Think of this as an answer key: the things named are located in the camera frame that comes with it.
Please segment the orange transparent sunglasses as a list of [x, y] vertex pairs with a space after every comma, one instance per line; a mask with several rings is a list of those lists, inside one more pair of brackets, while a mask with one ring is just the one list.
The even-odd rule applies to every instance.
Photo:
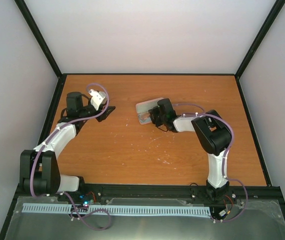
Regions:
[[140, 124], [152, 123], [152, 115], [146, 111], [138, 114], [138, 120]]

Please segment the white pink glasses case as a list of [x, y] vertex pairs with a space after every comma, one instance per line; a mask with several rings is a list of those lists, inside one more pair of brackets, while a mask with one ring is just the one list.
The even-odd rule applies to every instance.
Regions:
[[137, 117], [138, 114], [148, 112], [149, 110], [153, 109], [154, 107], [158, 106], [158, 101], [164, 99], [163, 97], [155, 98], [152, 100], [147, 100], [143, 102], [139, 102], [135, 105]]

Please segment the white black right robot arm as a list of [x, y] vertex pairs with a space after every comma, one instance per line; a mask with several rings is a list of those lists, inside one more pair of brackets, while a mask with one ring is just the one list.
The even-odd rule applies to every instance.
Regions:
[[227, 158], [235, 138], [231, 126], [215, 110], [178, 115], [168, 98], [158, 100], [148, 113], [157, 128], [165, 126], [173, 133], [194, 132], [197, 135], [208, 155], [205, 194], [212, 202], [222, 199], [230, 186]]

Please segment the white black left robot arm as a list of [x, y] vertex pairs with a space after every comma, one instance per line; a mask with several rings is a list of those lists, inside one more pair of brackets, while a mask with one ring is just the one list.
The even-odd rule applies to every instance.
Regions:
[[89, 95], [75, 91], [67, 94], [66, 108], [49, 134], [32, 150], [20, 155], [19, 186], [33, 197], [68, 192], [75, 201], [82, 201], [87, 189], [81, 185], [83, 178], [60, 173], [58, 158], [88, 120], [104, 121], [115, 110], [109, 105], [109, 95], [104, 91], [90, 89]]

